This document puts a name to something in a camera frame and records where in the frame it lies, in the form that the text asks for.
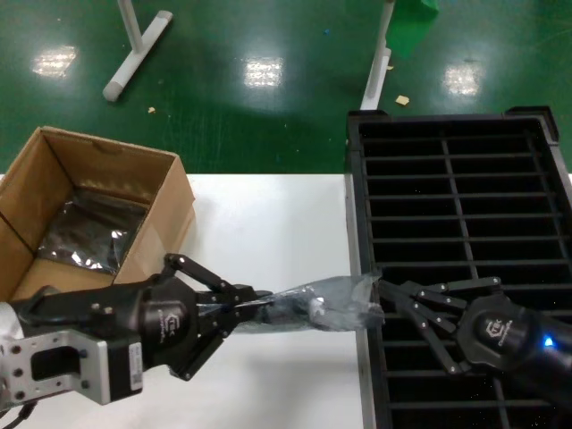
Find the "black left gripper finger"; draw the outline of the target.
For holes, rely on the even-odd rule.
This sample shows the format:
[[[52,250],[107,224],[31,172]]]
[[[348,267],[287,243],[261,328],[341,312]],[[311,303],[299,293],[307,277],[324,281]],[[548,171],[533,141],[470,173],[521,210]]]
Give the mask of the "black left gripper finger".
[[[175,357],[169,360],[171,375],[189,381],[239,324],[253,320],[258,310],[268,305],[269,302],[257,299],[223,305],[203,315],[195,311],[190,317],[187,335],[177,345]]]
[[[199,305],[216,304],[236,307],[272,295],[271,291],[255,290],[248,285],[231,284],[183,254],[166,254],[163,274],[169,276],[176,272],[181,272],[208,288],[208,291],[197,292]]]

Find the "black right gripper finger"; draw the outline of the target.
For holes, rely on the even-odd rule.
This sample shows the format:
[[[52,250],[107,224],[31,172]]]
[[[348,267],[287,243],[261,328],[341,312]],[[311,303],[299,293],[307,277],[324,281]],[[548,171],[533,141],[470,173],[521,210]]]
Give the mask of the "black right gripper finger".
[[[433,355],[440,362],[444,370],[448,374],[465,374],[470,371],[470,365],[466,360],[456,362],[435,332],[435,328],[443,332],[448,339],[453,339],[458,329],[457,325],[449,321],[445,316],[439,315],[438,310],[435,313],[408,313],[400,314],[407,318],[417,328],[418,332],[425,339]]]
[[[435,313],[438,309],[478,314],[502,310],[501,280],[486,277],[422,285],[407,281],[395,284],[380,278],[378,294],[391,302],[400,314]]]

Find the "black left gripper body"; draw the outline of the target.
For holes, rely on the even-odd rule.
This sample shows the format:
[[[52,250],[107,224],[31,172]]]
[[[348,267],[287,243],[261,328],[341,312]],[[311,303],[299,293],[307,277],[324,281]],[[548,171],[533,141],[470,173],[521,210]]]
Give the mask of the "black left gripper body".
[[[138,340],[146,369],[178,371],[197,339],[195,292],[174,278],[50,293],[41,288],[13,302],[25,335],[62,331],[102,340]]]

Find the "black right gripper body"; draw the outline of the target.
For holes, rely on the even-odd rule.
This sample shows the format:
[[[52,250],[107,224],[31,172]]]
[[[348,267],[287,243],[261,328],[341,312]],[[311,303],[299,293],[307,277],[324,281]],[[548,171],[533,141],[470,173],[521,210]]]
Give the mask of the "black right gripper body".
[[[456,342],[469,365],[500,374],[553,405],[571,403],[571,326],[506,297],[476,299]]]

